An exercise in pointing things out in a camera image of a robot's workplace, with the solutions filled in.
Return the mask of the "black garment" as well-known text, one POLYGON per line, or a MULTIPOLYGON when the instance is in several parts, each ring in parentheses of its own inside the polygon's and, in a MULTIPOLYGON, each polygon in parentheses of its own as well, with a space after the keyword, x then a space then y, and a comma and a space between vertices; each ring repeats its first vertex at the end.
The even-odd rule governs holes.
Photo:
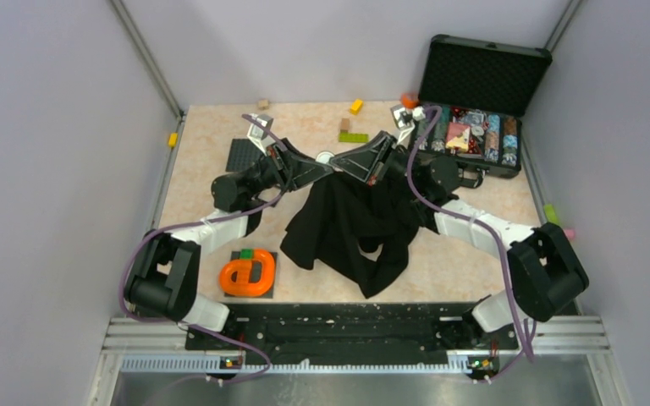
POLYGON ((324 263, 369 299, 409 265, 410 244, 422 226, 418 206, 402 175, 368 186, 333 173, 311 186, 280 249, 308 271, 316 261, 324 263))

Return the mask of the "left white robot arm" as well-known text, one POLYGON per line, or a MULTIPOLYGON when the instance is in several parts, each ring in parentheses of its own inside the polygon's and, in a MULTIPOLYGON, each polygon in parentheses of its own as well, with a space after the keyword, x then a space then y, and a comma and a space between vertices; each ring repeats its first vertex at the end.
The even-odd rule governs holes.
POLYGON ((323 152, 312 158, 285 140, 266 147, 247 169, 217 177, 211 187, 211 214, 152 230, 141 240, 119 282, 123 311, 135 306, 146 311, 143 321, 200 326, 213 347, 232 347, 238 328, 227 320, 228 306, 198 292, 202 256, 257 229, 262 211, 277 203, 260 199, 261 192, 276 188, 284 195, 324 178, 333 172, 332 157, 323 152))

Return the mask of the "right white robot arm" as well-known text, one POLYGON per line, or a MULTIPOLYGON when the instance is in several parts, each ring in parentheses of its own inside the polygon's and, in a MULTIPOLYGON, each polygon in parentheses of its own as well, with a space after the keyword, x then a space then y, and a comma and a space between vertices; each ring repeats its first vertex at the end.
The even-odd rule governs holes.
POLYGON ((520 326, 525 319, 549 321, 590 285, 560 226, 506 221, 458 198, 460 168, 451 156, 407 149, 382 132, 354 150, 322 152, 316 160, 369 186, 404 181, 423 227, 499 260, 504 290, 480 300, 463 317, 462 336, 473 348, 486 348, 504 326, 520 326))

